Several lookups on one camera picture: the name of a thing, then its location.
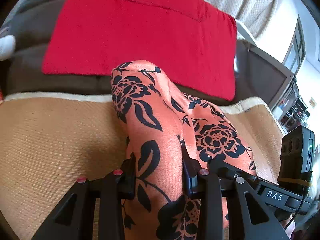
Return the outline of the dark brown sofa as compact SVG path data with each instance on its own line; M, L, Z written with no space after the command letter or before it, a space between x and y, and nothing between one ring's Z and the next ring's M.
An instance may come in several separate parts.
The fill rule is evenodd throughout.
M41 63L65 0L25 0L5 34L14 35L13 57L1 63L1 89L5 95L22 92L60 92L83 95L110 92L108 76L45 75ZM246 40L238 40L235 54L235 98L232 103L258 96L273 109L295 80L271 55Z

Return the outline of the orange black floral garment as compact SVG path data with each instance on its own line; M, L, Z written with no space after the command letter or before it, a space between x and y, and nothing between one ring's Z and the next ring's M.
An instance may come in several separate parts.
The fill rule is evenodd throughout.
M136 159L136 195L123 201L126 239L195 239L201 202L183 193L183 158L218 159L255 174L253 153L213 103L182 93L147 61L112 70L114 109Z

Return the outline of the woven rattan mat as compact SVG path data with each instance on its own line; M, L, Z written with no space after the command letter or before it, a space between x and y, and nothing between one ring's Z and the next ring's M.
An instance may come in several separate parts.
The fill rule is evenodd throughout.
M283 135L266 105L250 98L219 109L251 148L255 174L276 181ZM109 96L8 97L1 105L1 212L16 236L31 239L79 176L105 176L128 158L126 149Z

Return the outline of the white padded cushion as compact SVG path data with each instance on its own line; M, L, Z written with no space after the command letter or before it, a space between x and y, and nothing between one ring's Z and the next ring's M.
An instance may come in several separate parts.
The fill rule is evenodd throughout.
M16 39L13 35L0 38L0 61L9 59L15 51Z

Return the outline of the red knitted cloth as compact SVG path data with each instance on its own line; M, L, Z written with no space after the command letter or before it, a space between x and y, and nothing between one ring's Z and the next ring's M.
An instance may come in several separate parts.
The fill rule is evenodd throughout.
M235 97L235 19L204 0L66 0L44 74L110 75L146 60L179 85Z

